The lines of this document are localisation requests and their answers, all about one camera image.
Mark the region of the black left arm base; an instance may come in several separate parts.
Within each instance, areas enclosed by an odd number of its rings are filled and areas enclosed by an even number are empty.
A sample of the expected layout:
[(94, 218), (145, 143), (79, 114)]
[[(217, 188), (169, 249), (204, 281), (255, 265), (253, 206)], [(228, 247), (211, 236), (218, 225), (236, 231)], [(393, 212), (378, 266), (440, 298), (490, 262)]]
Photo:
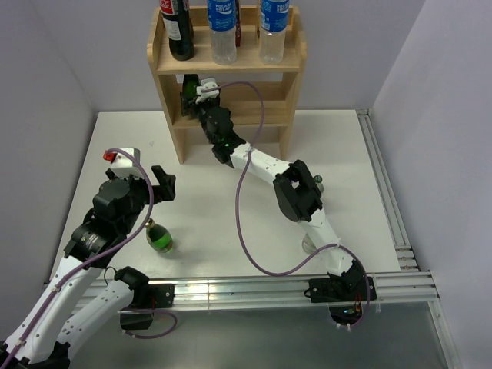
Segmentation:
[(175, 286), (173, 284), (149, 284), (136, 290), (133, 301), (120, 313), (122, 330), (146, 331), (154, 322), (156, 313), (134, 312), (134, 310), (167, 309), (173, 305)]

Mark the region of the clear glass bottle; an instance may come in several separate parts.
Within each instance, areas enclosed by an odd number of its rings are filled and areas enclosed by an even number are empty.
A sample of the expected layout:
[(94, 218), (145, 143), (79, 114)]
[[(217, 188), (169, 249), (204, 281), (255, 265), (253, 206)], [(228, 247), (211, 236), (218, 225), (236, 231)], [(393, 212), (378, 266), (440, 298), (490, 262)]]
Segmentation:
[(306, 254), (313, 254), (317, 250), (317, 246), (314, 244), (308, 234), (304, 236), (301, 246)]
[(321, 175), (315, 175), (313, 177), (315, 184), (317, 185), (317, 188), (319, 189), (320, 193), (324, 192), (324, 183), (323, 183), (323, 178)]

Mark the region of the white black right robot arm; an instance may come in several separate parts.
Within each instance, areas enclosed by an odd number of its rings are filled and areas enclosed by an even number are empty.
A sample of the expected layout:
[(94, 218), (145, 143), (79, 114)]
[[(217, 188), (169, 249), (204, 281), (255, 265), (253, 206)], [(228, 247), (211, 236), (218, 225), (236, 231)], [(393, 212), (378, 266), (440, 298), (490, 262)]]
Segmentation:
[(301, 161), (282, 161), (254, 148), (234, 132), (231, 113), (220, 106), (220, 93), (207, 88), (182, 92), (181, 113), (200, 121), (216, 159), (243, 175), (251, 173), (272, 185), (281, 213), (305, 232), (302, 248), (313, 258), (327, 252), (327, 295), (332, 301), (369, 298), (371, 286), (361, 262), (341, 245), (327, 219), (322, 190)]

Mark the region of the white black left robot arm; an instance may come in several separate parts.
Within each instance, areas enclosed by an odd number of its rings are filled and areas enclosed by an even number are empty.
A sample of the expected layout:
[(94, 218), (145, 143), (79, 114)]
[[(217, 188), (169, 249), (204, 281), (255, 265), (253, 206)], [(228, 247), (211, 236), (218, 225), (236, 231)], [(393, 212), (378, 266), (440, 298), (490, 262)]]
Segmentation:
[(175, 199), (175, 175), (151, 168), (158, 179), (150, 185), (137, 168), (108, 169), (107, 181), (92, 199), (84, 221), (72, 233), (55, 276), (26, 319), (1, 343), (3, 368), (67, 368), (80, 346), (118, 311), (155, 305), (149, 278), (124, 267), (99, 296), (78, 313), (73, 310), (113, 256), (134, 236), (143, 210)]

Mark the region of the Pocari Sweat bottle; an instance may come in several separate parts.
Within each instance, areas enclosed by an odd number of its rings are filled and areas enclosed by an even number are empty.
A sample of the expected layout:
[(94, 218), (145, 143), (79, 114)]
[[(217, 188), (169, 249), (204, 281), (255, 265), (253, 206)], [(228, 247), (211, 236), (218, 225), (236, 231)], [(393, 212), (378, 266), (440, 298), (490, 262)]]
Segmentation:
[(212, 59), (219, 65), (232, 64), (237, 58), (235, 1), (208, 0), (207, 7)]
[(283, 60), (289, 10), (289, 0), (260, 2), (259, 57), (266, 65)]

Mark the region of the green glass bottle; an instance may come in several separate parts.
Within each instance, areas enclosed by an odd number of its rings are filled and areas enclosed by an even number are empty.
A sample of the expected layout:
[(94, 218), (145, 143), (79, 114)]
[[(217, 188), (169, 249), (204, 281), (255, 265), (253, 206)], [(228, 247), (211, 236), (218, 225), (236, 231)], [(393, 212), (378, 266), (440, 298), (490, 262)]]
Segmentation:
[(157, 252), (167, 253), (173, 248), (173, 238), (169, 230), (149, 218), (145, 224), (149, 245)]

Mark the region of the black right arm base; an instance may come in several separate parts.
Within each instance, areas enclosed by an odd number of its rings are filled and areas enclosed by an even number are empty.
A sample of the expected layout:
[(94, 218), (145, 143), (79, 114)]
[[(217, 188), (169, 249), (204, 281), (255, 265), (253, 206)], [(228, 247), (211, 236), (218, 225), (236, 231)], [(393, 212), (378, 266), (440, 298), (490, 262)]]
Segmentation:
[(335, 303), (335, 302), (356, 302), (370, 301), (377, 299), (373, 278), (368, 278), (369, 288), (366, 285), (365, 277), (356, 278), (351, 281), (348, 278), (329, 275), (325, 278), (312, 278), (308, 280), (308, 288), (304, 291), (304, 296), (311, 300), (311, 303)]

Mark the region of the clear glass bottle front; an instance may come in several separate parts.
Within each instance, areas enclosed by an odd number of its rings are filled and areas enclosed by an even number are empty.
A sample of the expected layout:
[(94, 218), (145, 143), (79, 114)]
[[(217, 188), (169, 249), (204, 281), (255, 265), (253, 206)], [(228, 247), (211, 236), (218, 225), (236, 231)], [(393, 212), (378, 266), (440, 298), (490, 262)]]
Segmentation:
[(317, 246), (314, 244), (308, 234), (304, 236), (301, 246), (306, 254), (313, 254), (317, 250)]

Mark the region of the blue grape juice carton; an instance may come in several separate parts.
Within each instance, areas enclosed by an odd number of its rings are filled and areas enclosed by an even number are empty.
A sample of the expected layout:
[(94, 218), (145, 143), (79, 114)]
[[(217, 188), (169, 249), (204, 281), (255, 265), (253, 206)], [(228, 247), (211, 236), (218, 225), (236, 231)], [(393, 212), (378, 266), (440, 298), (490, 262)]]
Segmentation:
[(241, 46), (241, 2), (235, 0), (235, 46)]

